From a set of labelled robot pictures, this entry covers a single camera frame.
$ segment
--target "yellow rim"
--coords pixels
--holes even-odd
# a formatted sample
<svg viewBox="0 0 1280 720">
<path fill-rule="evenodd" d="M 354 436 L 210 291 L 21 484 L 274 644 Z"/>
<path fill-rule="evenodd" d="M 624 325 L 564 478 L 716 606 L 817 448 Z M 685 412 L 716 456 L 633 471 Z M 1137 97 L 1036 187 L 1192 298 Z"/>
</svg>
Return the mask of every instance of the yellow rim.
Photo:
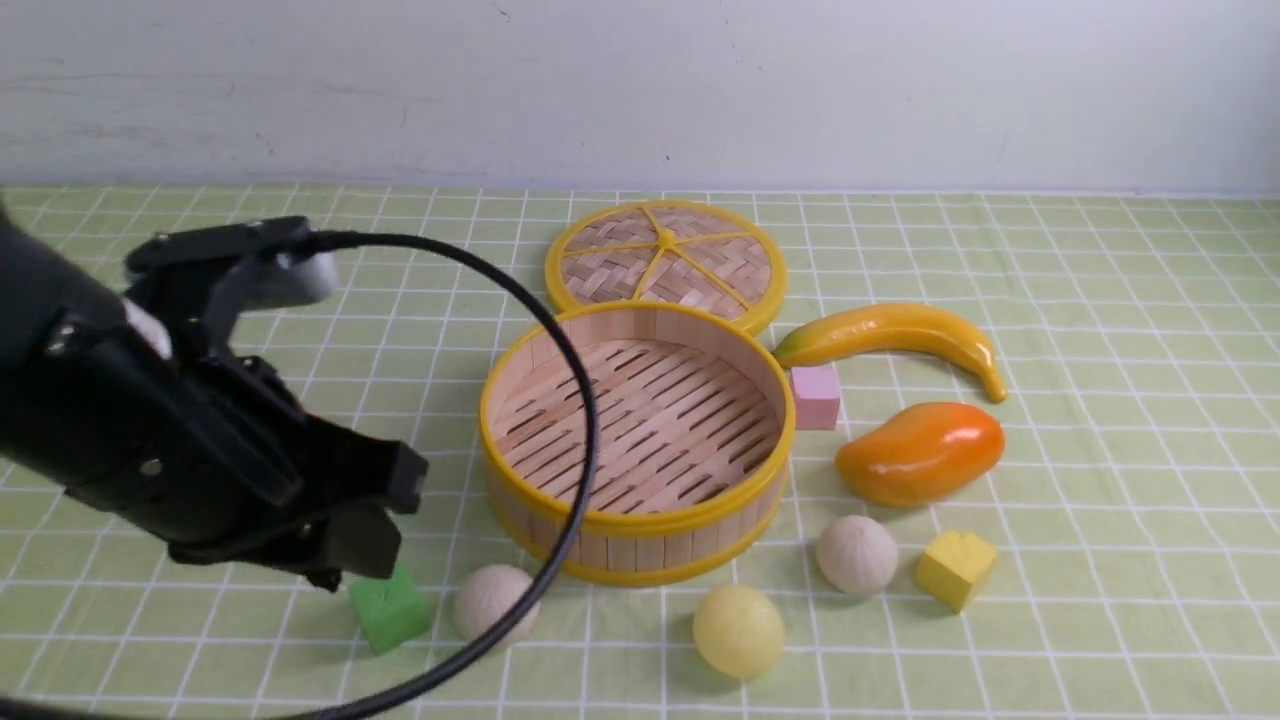
<svg viewBox="0 0 1280 720">
<path fill-rule="evenodd" d="M 617 205 L 614 208 L 608 208 L 605 210 L 593 213 L 582 218 L 577 223 L 575 223 L 567 231 L 562 232 L 554 240 L 554 242 L 552 242 L 550 250 L 548 250 L 547 252 L 547 264 L 544 266 L 547 293 L 550 296 L 552 304 L 556 306 L 556 310 L 570 311 L 570 310 L 576 310 L 579 307 L 584 307 L 584 304 L 580 302 L 576 297 L 573 297 L 572 292 L 570 292 L 568 286 L 564 284 L 564 275 L 561 274 L 561 260 L 564 259 L 566 256 L 589 255 L 593 252 L 609 252 L 613 250 L 636 250 L 645 247 L 657 249 L 659 247 L 659 243 L 658 241 L 628 242 L 620 245 L 602 245 L 599 247 L 591 247 L 577 251 L 566 251 L 564 246 L 568 245 L 568 242 L 573 240 L 573 237 L 576 237 L 577 233 L 582 232 L 582 228 L 585 228 L 586 225 L 599 220 L 600 218 L 613 215 L 614 213 L 625 213 L 627 210 L 636 210 L 636 209 L 641 210 L 649 218 L 649 222 L 654 225 L 654 229 L 657 229 L 658 220 L 654 218 L 653 213 L 649 211 L 649 208 L 694 208 L 698 210 L 703 210 L 704 213 L 708 213 L 710 215 L 717 215 L 719 218 L 723 218 L 742 228 L 742 232 L 735 232 L 735 233 L 716 233 L 716 234 L 703 234 L 698 237 L 680 238 L 675 241 L 673 252 L 677 256 L 680 256 L 684 261 L 689 263 L 690 265 L 700 270 L 704 275 L 707 275 L 713 283 L 716 283 L 722 291 L 724 291 L 726 295 L 733 297 L 744 307 L 746 307 L 746 310 L 741 315 L 739 315 L 737 318 L 735 318 L 732 322 L 728 323 L 730 325 L 751 336 L 756 336 L 764 332 L 764 328 L 769 327 L 769 323 L 772 323 L 773 318 L 777 316 L 778 310 L 782 309 L 782 300 L 786 296 L 787 273 L 786 273 L 786 260 L 782 258 L 782 251 L 778 250 L 778 246 L 773 242 L 773 238 L 771 238 L 768 233 L 765 233 L 755 223 L 748 220 L 746 218 L 742 218 L 736 213 L 723 210 L 714 205 L 708 205 L 705 202 L 692 202 L 689 200 L 645 200 L 643 202 L 630 202 L 626 205 Z M 769 287 L 765 288 L 764 295 L 760 297 L 760 301 L 756 302 L 755 305 L 748 304 L 742 297 L 739 296 L 736 291 L 733 291 L 733 288 L 728 287 L 724 283 L 724 281 L 719 278 L 719 275 L 708 272 L 705 268 L 701 266 L 701 264 L 690 258 L 689 254 L 681 249 L 682 245 L 687 245 L 690 242 L 698 242 L 701 240 L 718 240 L 724 237 L 742 237 L 742 236 L 750 236 L 755 238 L 755 241 L 760 243 L 760 247 L 764 249 L 765 255 L 768 255 L 769 258 L 769 268 L 771 268 Z M 649 261 L 649 266 L 645 269 L 644 275 L 636 284 L 637 291 L 639 288 L 644 287 L 644 283 L 649 278 L 649 274 L 657 266 L 659 256 L 662 256 L 662 252 L 655 252 L 653 260 Z"/>
<path fill-rule="evenodd" d="M 700 502 L 692 507 L 685 507 L 671 512 L 658 512 L 653 515 L 623 515 L 621 512 L 589 510 L 586 512 L 586 518 L 582 520 L 582 529 L 604 536 L 635 537 L 668 534 L 700 528 L 737 512 L 746 506 L 746 503 L 759 496 L 759 493 L 768 484 L 769 479 L 782 471 L 795 438 L 795 398 L 791 396 L 791 387 L 787 384 L 787 378 L 782 366 L 778 365 L 778 361 L 774 360 L 769 351 L 765 350 L 764 346 L 755 338 L 709 313 L 672 302 L 616 300 L 596 305 L 584 305 L 576 310 L 561 313 L 557 315 L 557 322 L 563 324 L 582 315 L 636 307 L 694 315 L 707 323 L 712 323 L 724 331 L 728 331 L 742 342 L 750 345 L 751 348 L 755 350 L 768 364 L 774 382 L 778 383 L 778 387 L 782 391 L 786 411 L 782 418 L 781 434 L 778 436 L 777 445 L 773 447 L 773 452 L 771 452 L 764 462 L 762 462 L 760 466 L 756 468 L 755 471 L 751 473 L 745 480 L 707 502 Z M 502 355 L 500 359 L 498 359 L 498 363 L 489 373 L 489 379 L 485 380 L 484 392 L 480 395 L 480 439 L 484 443 L 485 455 L 489 457 L 489 462 L 494 468 L 494 471 L 498 473 L 498 477 L 508 487 L 516 491 L 516 495 L 522 498 L 526 507 L 548 519 L 562 520 L 568 516 L 570 503 L 548 497 L 516 473 L 515 468 L 512 468 L 498 451 L 497 438 L 493 437 L 493 432 L 490 430 L 492 423 L 489 421 L 489 400 L 494 386 L 493 379 L 502 374 L 502 372 L 507 368 L 507 363 L 511 361 L 511 357 L 522 345 L 541 333 L 545 333 L 545 331 L 539 327 L 520 338 L 507 350 L 507 352 Z"/>
<path fill-rule="evenodd" d="M 588 583 L 596 583 L 602 585 L 614 585 L 626 588 L 648 588 L 655 585 L 668 585 L 671 583 L 678 583 L 681 580 L 687 580 L 690 578 L 696 578 L 698 575 L 710 573 L 712 570 L 724 565 L 730 560 L 733 560 L 739 555 L 746 552 L 746 548 L 751 547 L 751 543 L 758 541 L 764 530 L 769 528 L 773 523 L 773 516 L 778 514 L 778 507 L 782 506 L 782 495 L 785 492 L 780 491 L 778 496 L 773 500 L 769 506 L 768 514 L 756 523 L 755 528 L 750 533 L 742 536 L 742 539 L 731 544 L 730 547 L 717 552 L 716 555 L 704 557 L 696 562 L 690 562 L 687 565 L 681 565 L 678 568 L 667 568 L 664 570 L 644 570 L 635 573 L 622 573 L 616 570 L 602 570 L 600 568 L 589 568 L 572 560 L 566 560 L 561 565 L 561 570 L 566 574 L 572 575 L 580 580 Z M 489 503 L 490 510 L 494 516 L 498 518 L 498 524 L 502 525 L 507 533 L 516 541 L 521 548 L 529 555 L 539 561 L 545 561 L 549 550 L 544 550 L 534 544 L 534 542 L 526 536 L 520 528 L 512 524 L 511 519 L 503 515 L 502 510 L 498 509 L 497 503 Z"/>
</svg>

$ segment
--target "yellow block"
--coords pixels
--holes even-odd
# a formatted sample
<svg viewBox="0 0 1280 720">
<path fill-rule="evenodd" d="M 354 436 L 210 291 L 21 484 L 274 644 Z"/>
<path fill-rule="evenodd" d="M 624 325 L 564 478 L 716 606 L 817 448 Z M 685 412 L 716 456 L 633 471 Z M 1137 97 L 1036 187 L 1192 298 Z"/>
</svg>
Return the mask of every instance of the yellow block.
<svg viewBox="0 0 1280 720">
<path fill-rule="evenodd" d="M 989 542 L 973 533 L 947 530 L 924 548 L 915 584 L 960 612 L 987 584 L 997 555 Z"/>
</svg>

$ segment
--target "yellow banana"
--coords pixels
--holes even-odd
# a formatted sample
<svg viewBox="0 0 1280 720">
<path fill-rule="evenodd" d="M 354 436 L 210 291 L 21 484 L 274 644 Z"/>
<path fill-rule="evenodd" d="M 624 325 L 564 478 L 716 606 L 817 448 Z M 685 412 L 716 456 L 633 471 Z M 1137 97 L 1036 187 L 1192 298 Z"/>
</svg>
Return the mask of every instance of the yellow banana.
<svg viewBox="0 0 1280 720">
<path fill-rule="evenodd" d="M 955 313 L 915 302 L 868 305 L 813 320 L 787 333 L 773 356 L 783 368 L 796 368 L 877 350 L 936 355 L 978 375 L 992 402 L 1009 395 L 980 329 Z"/>
</svg>

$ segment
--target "pink cube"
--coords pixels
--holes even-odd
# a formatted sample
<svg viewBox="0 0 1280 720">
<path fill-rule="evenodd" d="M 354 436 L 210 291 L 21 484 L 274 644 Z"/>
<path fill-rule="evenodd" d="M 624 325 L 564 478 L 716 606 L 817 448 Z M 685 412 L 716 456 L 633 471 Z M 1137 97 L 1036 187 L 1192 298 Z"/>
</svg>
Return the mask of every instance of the pink cube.
<svg viewBox="0 0 1280 720">
<path fill-rule="evenodd" d="M 831 430 L 840 419 L 840 377 L 835 365 L 791 368 L 797 430 Z"/>
</svg>

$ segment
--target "yellow bun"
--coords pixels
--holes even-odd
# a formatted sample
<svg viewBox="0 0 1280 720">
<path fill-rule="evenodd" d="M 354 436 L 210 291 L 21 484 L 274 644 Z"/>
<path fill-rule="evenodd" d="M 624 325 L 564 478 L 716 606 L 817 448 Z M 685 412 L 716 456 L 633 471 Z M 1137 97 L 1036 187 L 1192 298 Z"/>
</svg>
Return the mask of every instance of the yellow bun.
<svg viewBox="0 0 1280 720">
<path fill-rule="evenodd" d="M 746 680 L 782 657 L 786 629 L 778 609 L 760 591 L 721 585 L 694 612 L 694 644 L 708 665 Z"/>
</svg>

